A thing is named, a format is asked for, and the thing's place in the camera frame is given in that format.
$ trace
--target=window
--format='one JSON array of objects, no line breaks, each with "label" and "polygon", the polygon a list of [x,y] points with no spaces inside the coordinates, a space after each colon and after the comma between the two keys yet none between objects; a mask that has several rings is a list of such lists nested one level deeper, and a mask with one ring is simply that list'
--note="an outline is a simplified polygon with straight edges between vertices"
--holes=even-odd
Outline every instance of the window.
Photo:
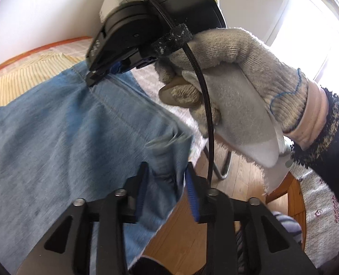
[{"label": "window", "polygon": [[310,0],[289,0],[271,50],[339,95],[339,32]]}]

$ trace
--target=yellow striped fabric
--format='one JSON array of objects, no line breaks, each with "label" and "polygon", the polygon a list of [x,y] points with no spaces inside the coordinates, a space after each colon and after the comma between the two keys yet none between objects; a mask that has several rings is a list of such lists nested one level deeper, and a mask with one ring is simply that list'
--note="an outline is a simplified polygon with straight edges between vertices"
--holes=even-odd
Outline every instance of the yellow striped fabric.
[{"label": "yellow striped fabric", "polygon": [[0,106],[7,105],[24,92],[82,60],[84,57],[46,53],[23,63],[0,77]]}]

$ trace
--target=denim shirt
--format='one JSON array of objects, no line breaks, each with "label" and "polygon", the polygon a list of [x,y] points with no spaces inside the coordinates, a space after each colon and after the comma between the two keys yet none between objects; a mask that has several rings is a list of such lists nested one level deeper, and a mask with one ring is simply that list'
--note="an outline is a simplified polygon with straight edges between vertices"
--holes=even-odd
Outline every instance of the denim shirt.
[{"label": "denim shirt", "polygon": [[81,62],[0,107],[0,262],[11,274],[75,198],[104,198],[142,161],[150,177],[141,219],[124,227],[128,265],[182,194],[189,128],[130,72],[88,88],[87,71]]}]

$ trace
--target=white work glove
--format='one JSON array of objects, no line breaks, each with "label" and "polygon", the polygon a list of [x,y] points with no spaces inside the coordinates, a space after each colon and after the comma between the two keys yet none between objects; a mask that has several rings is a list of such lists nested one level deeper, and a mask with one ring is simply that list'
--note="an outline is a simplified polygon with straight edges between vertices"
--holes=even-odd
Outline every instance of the white work glove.
[{"label": "white work glove", "polygon": [[[282,131],[287,133],[296,128],[306,105],[308,90],[308,80],[301,71],[282,63],[263,42],[240,28],[203,31],[196,34],[188,45],[201,69],[216,67],[222,62],[238,64],[264,100],[266,109],[281,125]],[[186,78],[188,71],[193,70],[183,50],[158,60],[155,69],[160,81],[166,84],[159,92],[161,101],[189,108],[200,131],[206,134],[201,94],[181,76]],[[211,98],[221,102],[216,96]],[[220,113],[213,106],[216,105],[212,104],[216,125]]]}]

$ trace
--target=metal chair leg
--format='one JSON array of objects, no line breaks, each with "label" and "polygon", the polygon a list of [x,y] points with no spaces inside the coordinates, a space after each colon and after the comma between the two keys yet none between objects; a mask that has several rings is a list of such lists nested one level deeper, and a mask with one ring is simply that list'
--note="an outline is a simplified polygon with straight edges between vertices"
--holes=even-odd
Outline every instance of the metal chair leg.
[{"label": "metal chair leg", "polygon": [[[205,156],[207,157],[207,160],[209,161],[209,150],[207,149],[207,146],[205,146],[204,148],[204,153],[205,153]],[[217,178],[221,181],[227,178],[228,176],[229,169],[231,167],[231,158],[232,158],[232,152],[228,150],[227,157],[221,169],[221,172],[219,171],[218,166],[214,162],[213,171],[215,175],[217,176]]]}]

